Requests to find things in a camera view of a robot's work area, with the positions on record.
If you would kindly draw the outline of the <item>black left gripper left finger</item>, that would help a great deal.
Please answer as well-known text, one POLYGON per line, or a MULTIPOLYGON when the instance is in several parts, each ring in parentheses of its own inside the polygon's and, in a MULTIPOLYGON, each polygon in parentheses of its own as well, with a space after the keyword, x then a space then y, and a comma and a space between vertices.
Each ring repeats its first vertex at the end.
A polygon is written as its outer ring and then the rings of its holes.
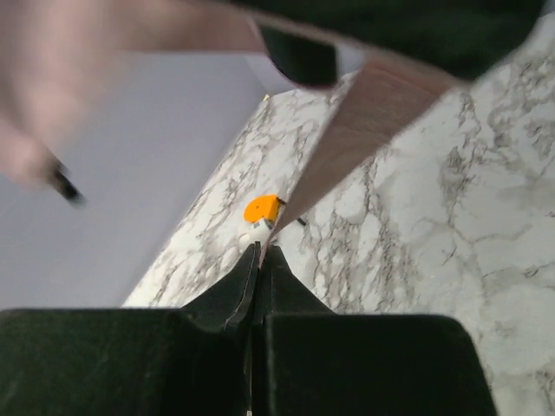
POLYGON ((260 248, 171 309, 1 314, 4 415, 244 415, 260 248))

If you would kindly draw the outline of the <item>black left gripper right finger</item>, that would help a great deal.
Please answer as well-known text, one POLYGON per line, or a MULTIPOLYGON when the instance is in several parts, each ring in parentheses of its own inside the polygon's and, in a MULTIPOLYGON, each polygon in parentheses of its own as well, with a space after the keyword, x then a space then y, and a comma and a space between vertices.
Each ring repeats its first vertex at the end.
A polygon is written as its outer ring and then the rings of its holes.
POLYGON ((444 315, 339 315, 266 251, 255 314, 258 415, 494 415, 468 332, 444 315))

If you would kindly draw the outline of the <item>pink folding umbrella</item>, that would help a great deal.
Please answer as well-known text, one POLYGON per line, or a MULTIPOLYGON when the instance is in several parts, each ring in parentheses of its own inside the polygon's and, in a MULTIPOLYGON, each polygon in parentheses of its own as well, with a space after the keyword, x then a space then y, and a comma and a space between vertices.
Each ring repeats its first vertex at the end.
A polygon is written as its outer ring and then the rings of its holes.
POLYGON ((80 192, 53 154, 127 52, 254 52, 288 80, 336 85, 340 42, 366 61, 275 223, 280 231, 448 90, 480 78, 533 32, 543 1, 4 1, 1 169, 80 192))

